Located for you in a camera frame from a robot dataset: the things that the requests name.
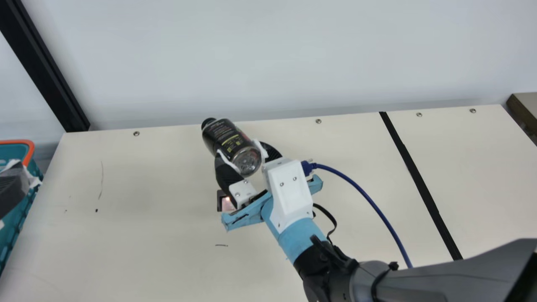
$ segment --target table surface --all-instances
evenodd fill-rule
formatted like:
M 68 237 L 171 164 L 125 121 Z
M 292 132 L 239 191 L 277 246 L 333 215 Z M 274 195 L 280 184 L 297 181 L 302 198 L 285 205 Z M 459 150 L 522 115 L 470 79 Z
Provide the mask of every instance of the table surface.
M 391 112 L 464 258 L 537 238 L 537 147 L 499 105 Z
M 506 112 L 500 106 L 479 106 L 474 115 L 465 107 L 422 112 L 389 115 L 463 256 L 536 237 L 529 184 L 537 180 L 537 148 Z M 379 114 L 321 119 L 238 124 L 286 157 L 313 158 L 357 181 L 415 266 L 450 261 Z M 338 221 L 335 244 L 358 261 L 404 266 L 369 204 L 344 181 L 317 174 L 324 188 L 314 201 Z M 260 175 L 252 181 L 262 189 Z M 305 301 L 300 278 L 264 224 L 226 233 L 216 189 L 199 125 L 66 133 L 0 278 L 0 300 Z M 315 221 L 331 229 L 322 215 Z

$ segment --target teal basket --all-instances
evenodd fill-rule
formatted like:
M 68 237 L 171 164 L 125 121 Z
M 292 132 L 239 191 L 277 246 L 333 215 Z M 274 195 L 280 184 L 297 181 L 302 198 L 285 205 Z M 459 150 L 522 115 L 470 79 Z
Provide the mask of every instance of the teal basket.
M 0 170 L 12 159 L 18 159 L 28 168 L 28 171 L 43 180 L 43 173 L 39 170 L 33 159 L 34 144 L 31 141 L 0 141 Z M 4 227 L 0 229 L 0 274 L 4 271 L 6 262 L 15 242 L 23 229 L 24 221 L 39 187 L 30 189 L 28 195 L 14 207 L 4 218 Z

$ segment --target white table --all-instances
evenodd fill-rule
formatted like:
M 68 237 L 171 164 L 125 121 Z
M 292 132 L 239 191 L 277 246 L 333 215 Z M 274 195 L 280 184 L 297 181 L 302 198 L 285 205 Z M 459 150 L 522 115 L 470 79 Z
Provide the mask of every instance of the white table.
M 505 110 L 420 112 L 389 116 L 462 256 L 537 238 L 537 147 Z

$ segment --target black metal frame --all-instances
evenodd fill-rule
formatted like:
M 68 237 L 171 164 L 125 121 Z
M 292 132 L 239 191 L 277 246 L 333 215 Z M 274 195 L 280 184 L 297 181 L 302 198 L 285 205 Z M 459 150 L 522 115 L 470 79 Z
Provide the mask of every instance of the black metal frame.
M 21 0 L 0 0 L 0 31 L 65 131 L 87 131 L 90 122 Z

